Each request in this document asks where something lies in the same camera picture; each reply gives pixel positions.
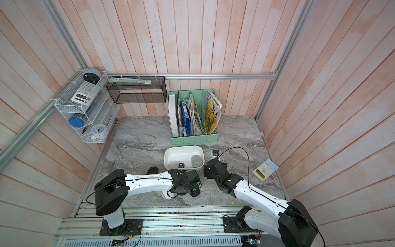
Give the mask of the large black Lecoo mouse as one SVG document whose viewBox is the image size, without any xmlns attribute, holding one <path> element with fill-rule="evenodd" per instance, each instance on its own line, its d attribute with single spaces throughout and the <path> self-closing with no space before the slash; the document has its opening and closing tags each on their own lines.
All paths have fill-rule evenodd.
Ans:
<svg viewBox="0 0 395 247">
<path fill-rule="evenodd" d="M 197 197 L 197 196 L 200 195 L 200 193 L 201 193 L 200 189 L 199 189 L 199 188 L 196 188 L 196 189 L 191 190 L 191 192 L 190 192 L 189 194 L 190 194 L 192 197 Z"/>
</svg>

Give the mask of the white computer mouse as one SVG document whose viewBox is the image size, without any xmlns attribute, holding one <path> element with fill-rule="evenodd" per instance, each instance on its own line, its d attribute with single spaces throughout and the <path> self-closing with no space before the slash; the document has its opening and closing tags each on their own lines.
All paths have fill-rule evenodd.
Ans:
<svg viewBox="0 0 395 247">
<path fill-rule="evenodd" d="M 162 191 L 162 192 L 161 192 L 161 195 L 162 195 L 162 197 L 163 197 L 164 199 L 166 199 L 166 200 L 171 200 L 171 199 L 172 199 L 172 196 L 171 196 L 171 195 L 168 195 L 168 192 L 167 192 L 167 191 Z"/>
</svg>

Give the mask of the white plastic storage box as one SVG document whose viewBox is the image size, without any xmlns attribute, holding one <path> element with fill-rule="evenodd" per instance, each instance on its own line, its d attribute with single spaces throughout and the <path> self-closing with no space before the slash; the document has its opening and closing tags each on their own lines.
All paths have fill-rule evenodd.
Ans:
<svg viewBox="0 0 395 247">
<path fill-rule="evenodd" d="M 193 155 L 199 155 L 203 160 L 203 165 L 198 168 L 193 168 L 191 164 L 191 157 Z M 167 170 L 178 169 L 178 164 L 184 163 L 186 171 L 196 170 L 200 171 L 204 164 L 204 152 L 199 146 L 184 146 L 184 147 L 172 147 L 166 150 L 164 155 L 164 167 Z"/>
</svg>

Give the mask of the small black Lecoo mouse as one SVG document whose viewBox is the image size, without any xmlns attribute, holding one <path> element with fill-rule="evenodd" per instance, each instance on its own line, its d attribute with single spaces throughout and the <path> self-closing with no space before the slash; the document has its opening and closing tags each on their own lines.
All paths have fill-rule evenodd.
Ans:
<svg viewBox="0 0 395 247">
<path fill-rule="evenodd" d="M 156 166 L 152 166 L 147 171 L 147 175 L 155 175 L 158 174 L 158 168 Z"/>
</svg>

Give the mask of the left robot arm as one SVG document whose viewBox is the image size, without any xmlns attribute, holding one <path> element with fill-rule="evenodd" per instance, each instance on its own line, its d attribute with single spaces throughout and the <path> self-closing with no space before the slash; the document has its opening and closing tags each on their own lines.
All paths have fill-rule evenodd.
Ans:
<svg viewBox="0 0 395 247">
<path fill-rule="evenodd" d="M 195 170 L 171 169 L 160 174 L 131 175 L 116 169 L 94 187 L 96 215 L 103 216 L 108 231 L 127 226 L 121 205 L 128 197 L 142 193 L 162 193 L 167 200 L 190 194 L 200 195 L 201 180 Z"/>
</svg>

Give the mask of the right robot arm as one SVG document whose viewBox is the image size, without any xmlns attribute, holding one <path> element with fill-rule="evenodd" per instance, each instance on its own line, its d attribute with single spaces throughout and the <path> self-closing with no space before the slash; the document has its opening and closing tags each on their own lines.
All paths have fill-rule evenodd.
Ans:
<svg viewBox="0 0 395 247">
<path fill-rule="evenodd" d="M 227 165 L 215 158 L 204 165 L 204 177 L 216 181 L 227 195 L 247 203 L 234 217 L 224 216 L 226 233 L 247 233 L 254 230 L 279 238 L 287 247 L 309 247 L 319 230 L 304 205 L 276 198 L 251 185 Z"/>
</svg>

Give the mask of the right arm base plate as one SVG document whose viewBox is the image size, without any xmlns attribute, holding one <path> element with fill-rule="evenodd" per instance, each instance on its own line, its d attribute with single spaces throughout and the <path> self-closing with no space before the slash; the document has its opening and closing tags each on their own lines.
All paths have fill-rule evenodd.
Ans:
<svg viewBox="0 0 395 247">
<path fill-rule="evenodd" d="M 244 218 L 247 213 L 250 213 L 252 208 L 250 206 L 244 206 L 234 217 L 224 215 L 223 228 L 225 233 L 262 233 L 261 230 L 250 228 L 245 222 Z"/>
</svg>

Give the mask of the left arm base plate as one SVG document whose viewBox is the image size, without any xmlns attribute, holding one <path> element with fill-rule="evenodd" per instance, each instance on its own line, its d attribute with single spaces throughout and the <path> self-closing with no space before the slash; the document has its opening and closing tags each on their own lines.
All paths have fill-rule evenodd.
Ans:
<svg viewBox="0 0 395 247">
<path fill-rule="evenodd" d="M 143 219 L 126 219 L 121 226 L 110 228 L 108 222 L 102 221 L 100 236 L 136 236 L 141 235 Z"/>
</svg>

